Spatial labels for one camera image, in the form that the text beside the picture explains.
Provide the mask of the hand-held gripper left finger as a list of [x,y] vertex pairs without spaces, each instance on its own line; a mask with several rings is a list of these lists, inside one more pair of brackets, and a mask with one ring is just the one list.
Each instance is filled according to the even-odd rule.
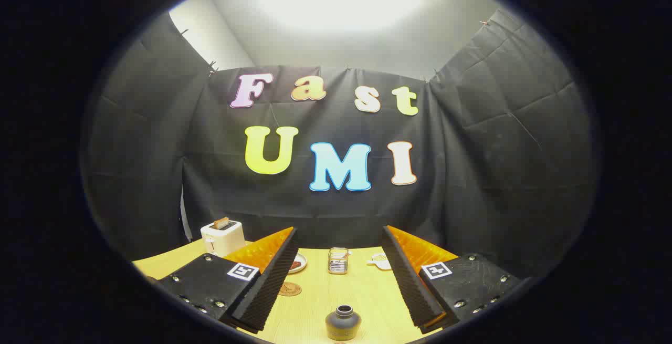
[[295,262],[295,235],[286,227],[223,257],[200,255],[156,284],[200,315],[257,333]]

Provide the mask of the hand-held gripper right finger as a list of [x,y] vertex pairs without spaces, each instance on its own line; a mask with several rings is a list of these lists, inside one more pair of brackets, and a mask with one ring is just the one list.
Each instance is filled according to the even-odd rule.
[[392,226],[382,248],[415,327],[446,329],[497,306],[521,278],[478,253],[453,253]]

